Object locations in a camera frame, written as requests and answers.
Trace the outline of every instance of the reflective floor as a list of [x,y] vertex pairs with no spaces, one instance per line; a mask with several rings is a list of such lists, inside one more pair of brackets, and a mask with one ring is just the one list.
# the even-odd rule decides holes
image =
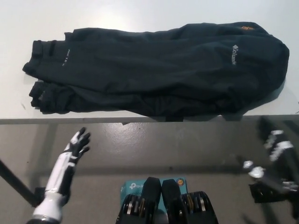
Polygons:
[[[58,155],[82,125],[0,126],[0,158],[31,188],[44,186]],[[78,165],[63,224],[114,224],[126,180],[184,176],[189,192],[205,191],[220,224],[291,224],[287,202],[254,204],[240,154],[268,160],[256,123],[88,124],[91,150]],[[286,129],[295,145],[299,140]],[[26,223],[33,209],[0,179],[1,223]]]

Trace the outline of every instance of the black clothing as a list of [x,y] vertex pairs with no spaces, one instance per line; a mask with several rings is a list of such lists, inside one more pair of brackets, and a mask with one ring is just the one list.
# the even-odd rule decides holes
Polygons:
[[23,70],[42,112],[128,110],[146,116],[236,112],[284,81],[289,49],[252,22],[130,33],[85,28],[34,41]]

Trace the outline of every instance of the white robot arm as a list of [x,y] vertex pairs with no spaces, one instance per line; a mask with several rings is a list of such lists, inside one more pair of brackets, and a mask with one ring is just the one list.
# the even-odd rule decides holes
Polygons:
[[68,202],[71,182],[76,165],[89,150],[90,133],[83,135],[85,128],[78,131],[60,154],[45,189],[45,198],[36,207],[27,224],[59,224],[62,221],[62,207]]

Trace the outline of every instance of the box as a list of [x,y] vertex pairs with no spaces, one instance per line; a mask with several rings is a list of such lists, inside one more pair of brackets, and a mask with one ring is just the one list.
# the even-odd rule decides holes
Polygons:
[[[186,179],[184,177],[170,177],[170,178],[160,178],[160,182],[162,185],[162,182],[164,180],[173,179],[175,180],[179,188],[181,190],[181,194],[187,193],[187,185],[186,185]],[[132,181],[126,181],[124,185],[121,187],[121,206],[123,203],[123,200],[125,197],[129,194],[140,196],[143,188],[143,184],[146,180],[132,180]],[[163,203],[162,195],[160,197],[160,203],[158,206],[158,211],[156,214],[156,224],[167,224],[168,223],[168,217],[166,208]]]

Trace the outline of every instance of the white table surface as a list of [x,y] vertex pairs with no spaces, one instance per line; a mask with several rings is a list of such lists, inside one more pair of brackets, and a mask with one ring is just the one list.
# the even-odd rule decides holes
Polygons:
[[0,8],[0,123],[142,122],[127,111],[43,115],[28,96],[35,79],[25,75],[34,40],[64,40],[64,32],[100,27],[132,32],[178,28],[187,23],[253,21],[290,49],[279,97],[250,115],[299,111],[298,0],[2,0]]

